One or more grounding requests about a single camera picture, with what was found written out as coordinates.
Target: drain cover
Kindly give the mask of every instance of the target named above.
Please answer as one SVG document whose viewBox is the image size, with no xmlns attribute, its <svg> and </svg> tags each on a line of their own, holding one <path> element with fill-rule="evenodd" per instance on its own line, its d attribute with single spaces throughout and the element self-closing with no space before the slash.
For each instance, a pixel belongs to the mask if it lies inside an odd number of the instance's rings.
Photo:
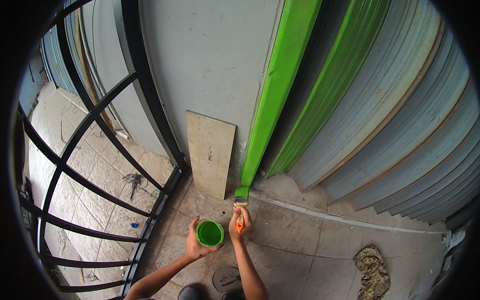
<svg viewBox="0 0 480 300">
<path fill-rule="evenodd" d="M 218 269 L 212 277 L 213 286 L 220 293 L 231 290 L 241 290 L 241 279 L 238 268 L 223 267 Z"/>
</svg>

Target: green painted door frame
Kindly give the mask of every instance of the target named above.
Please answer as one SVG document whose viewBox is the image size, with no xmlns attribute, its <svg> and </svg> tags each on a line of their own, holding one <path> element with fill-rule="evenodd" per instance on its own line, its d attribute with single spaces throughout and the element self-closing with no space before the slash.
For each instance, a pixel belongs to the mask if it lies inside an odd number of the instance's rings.
<svg viewBox="0 0 480 300">
<path fill-rule="evenodd" d="M 285 0 L 240 185 L 250 186 L 297 74 L 322 0 Z"/>
</svg>

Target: orange brush handle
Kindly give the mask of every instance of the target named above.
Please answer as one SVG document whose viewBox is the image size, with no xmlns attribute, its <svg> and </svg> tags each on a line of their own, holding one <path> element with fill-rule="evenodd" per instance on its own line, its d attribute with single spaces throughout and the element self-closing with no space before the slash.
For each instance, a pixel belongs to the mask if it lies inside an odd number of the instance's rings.
<svg viewBox="0 0 480 300">
<path fill-rule="evenodd" d="M 240 212 L 240 215 L 237 218 L 237 231 L 240 233 L 242 229 L 243 229 L 243 216 Z"/>
</svg>

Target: person's foot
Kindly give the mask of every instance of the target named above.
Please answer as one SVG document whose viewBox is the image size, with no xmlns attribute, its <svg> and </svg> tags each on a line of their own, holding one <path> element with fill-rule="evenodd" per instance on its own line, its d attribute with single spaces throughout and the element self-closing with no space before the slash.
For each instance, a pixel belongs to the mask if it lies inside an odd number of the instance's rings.
<svg viewBox="0 0 480 300">
<path fill-rule="evenodd" d="M 202 293 L 198 287 L 188 285 L 181 289 L 178 300 L 202 300 Z"/>
<path fill-rule="evenodd" d="M 243 300 L 243 296 L 240 292 L 237 291 L 230 291 L 223 293 L 222 300 Z"/>
</svg>

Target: green paint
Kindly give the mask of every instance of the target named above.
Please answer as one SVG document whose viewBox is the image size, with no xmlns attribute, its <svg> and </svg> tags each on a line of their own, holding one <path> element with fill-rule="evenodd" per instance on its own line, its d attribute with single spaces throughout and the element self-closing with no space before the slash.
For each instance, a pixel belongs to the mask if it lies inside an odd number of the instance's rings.
<svg viewBox="0 0 480 300">
<path fill-rule="evenodd" d="M 222 225 L 217 222 L 204 220 L 198 224 L 196 235 L 200 243 L 214 247 L 223 242 L 224 231 Z"/>
<path fill-rule="evenodd" d="M 266 177 L 289 170 L 347 91 L 375 40 L 389 0 L 350 0 L 312 92 Z"/>
<path fill-rule="evenodd" d="M 287 99 L 322 0 L 285 0 L 268 64 L 240 185 L 250 186 Z"/>
</svg>

